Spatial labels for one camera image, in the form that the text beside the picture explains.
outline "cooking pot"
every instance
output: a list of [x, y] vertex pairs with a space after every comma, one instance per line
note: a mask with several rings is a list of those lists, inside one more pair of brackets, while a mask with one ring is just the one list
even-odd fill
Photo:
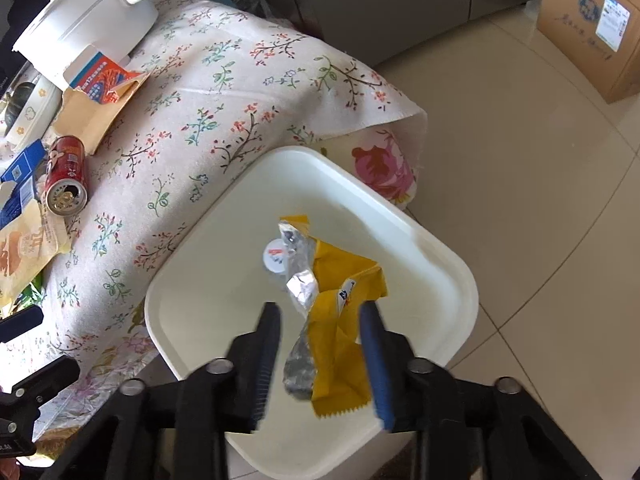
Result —
[[50, 0], [14, 44], [48, 80], [68, 88], [65, 68], [90, 44], [117, 63], [151, 29], [158, 11], [150, 0]]

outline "soda can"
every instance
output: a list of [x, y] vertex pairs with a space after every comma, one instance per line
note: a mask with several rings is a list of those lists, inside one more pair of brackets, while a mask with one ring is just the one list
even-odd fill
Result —
[[56, 215], [71, 216], [82, 211], [87, 199], [84, 144], [77, 137], [59, 137], [49, 152], [44, 203]]

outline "tile floor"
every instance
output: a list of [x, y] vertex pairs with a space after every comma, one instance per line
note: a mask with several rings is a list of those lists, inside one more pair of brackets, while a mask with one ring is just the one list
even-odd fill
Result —
[[[453, 373], [519, 378], [605, 480], [628, 480], [640, 465], [640, 100], [605, 104], [524, 8], [379, 70], [430, 118], [411, 213], [478, 282]], [[266, 478], [235, 452], [230, 464]]]

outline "tablecloth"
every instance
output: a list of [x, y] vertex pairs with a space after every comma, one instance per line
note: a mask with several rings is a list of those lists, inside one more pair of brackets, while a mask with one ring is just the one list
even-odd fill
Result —
[[260, 154], [304, 144], [401, 206], [415, 192], [426, 115], [374, 70], [221, 4], [155, 3], [129, 65], [151, 76], [88, 160], [90, 200], [68, 219], [71, 252], [47, 267], [44, 322], [0, 348], [4, 388], [60, 354], [81, 366], [36, 436], [83, 424], [157, 355], [150, 280]]

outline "silver foil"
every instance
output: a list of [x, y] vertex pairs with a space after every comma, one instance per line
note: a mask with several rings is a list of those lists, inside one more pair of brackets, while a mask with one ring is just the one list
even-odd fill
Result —
[[[318, 280], [313, 273], [316, 242], [287, 221], [280, 221], [278, 227], [287, 249], [287, 290], [296, 310], [306, 318], [319, 293]], [[311, 400], [316, 378], [306, 328], [305, 321], [285, 362], [282, 380], [287, 393], [298, 400]]]

